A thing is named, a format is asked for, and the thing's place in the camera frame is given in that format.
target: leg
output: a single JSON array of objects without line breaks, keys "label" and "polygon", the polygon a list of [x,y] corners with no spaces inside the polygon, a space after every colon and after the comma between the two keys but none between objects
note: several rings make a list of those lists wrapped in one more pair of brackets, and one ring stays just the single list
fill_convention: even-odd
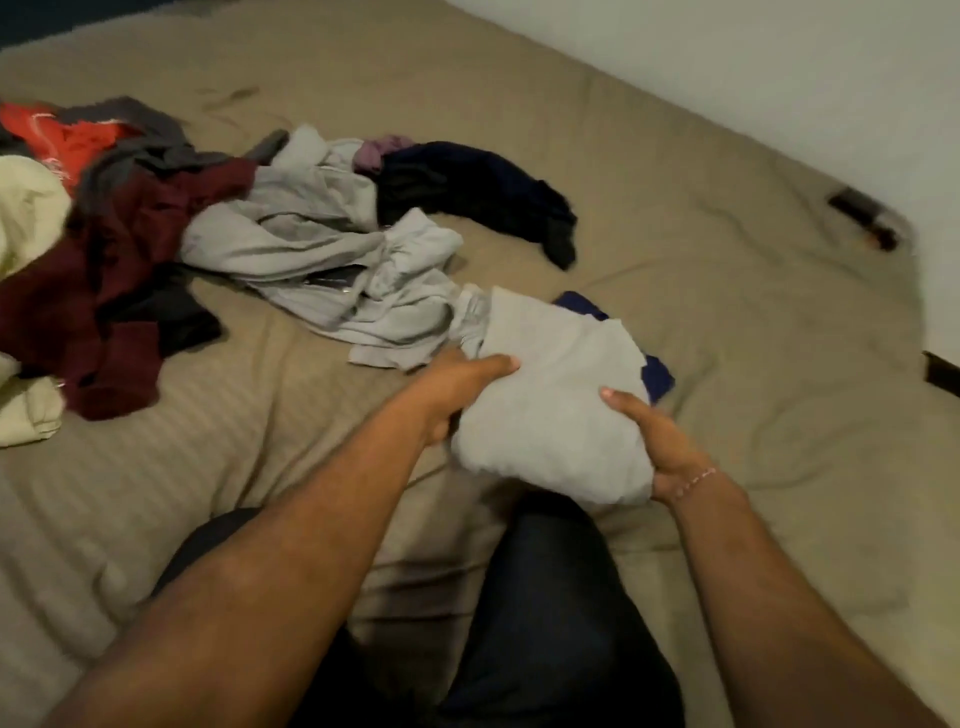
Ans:
[{"label": "leg", "polygon": [[684,725],[673,670],[603,536],[569,498],[534,493],[517,507],[437,722]]},{"label": "leg", "polygon": [[[153,596],[187,567],[222,544],[259,513],[258,508],[242,508],[218,516],[191,533],[174,554],[154,587]],[[371,683],[363,656],[353,637],[342,627],[327,650],[317,674],[289,726],[402,724],[396,710]]]}]

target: hand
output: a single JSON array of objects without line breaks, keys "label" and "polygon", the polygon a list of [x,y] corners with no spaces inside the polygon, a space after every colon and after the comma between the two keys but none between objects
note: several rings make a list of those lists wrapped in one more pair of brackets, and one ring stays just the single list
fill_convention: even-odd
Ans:
[{"label": "hand", "polygon": [[610,409],[626,415],[639,426],[647,454],[656,470],[654,500],[669,502],[678,488],[712,467],[709,456],[658,409],[627,392],[607,387],[600,390],[600,398]]},{"label": "hand", "polygon": [[427,445],[433,445],[449,434],[454,414],[473,404],[489,384],[519,368],[515,356],[495,354],[471,361],[451,346],[437,354],[401,396],[426,418]]}]

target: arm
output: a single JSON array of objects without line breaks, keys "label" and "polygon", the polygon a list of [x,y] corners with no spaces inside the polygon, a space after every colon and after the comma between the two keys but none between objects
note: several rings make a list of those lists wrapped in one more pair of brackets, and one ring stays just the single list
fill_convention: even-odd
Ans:
[{"label": "arm", "polygon": [[44,725],[284,725],[346,620],[423,448],[516,366],[507,356],[438,356],[308,482],[171,583]]},{"label": "arm", "polygon": [[946,728],[814,591],[751,508],[670,418],[621,392],[607,404],[640,426],[707,618],[740,728]]}]

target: person's left hand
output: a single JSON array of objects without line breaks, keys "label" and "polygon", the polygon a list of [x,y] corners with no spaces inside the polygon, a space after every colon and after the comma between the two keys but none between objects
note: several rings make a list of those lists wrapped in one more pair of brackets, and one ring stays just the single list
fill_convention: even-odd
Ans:
[{"label": "person's left hand", "polygon": [[492,382],[520,368],[519,359],[495,354],[467,359],[459,347],[437,354],[400,395],[425,417],[427,444],[434,445],[450,431],[450,418],[473,404]]}]

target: beige bed sheet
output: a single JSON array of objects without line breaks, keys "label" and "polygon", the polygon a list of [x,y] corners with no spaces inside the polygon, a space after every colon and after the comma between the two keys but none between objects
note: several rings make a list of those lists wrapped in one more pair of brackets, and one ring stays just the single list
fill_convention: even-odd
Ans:
[{"label": "beige bed sheet", "polygon": [[[184,4],[0,54],[0,94],[130,94],[202,149],[278,126],[495,150],[566,194],[579,262],[463,220],[455,278],[621,317],[678,380],[664,406],[752,494],[813,583],[920,693],[960,701],[960,401],[921,382],[908,250],[829,211],[824,176],[440,0]],[[180,540],[296,483],[402,383],[266,303],[198,279],[228,336],[167,362],[161,402],[72,415],[0,452],[0,724],[36,724],[136,614]],[[352,626],[401,686],[438,696],[516,489],[418,465]],[[677,533],[595,511],[678,671],[691,726],[730,724]],[[637,705],[642,713],[642,705]]]}]

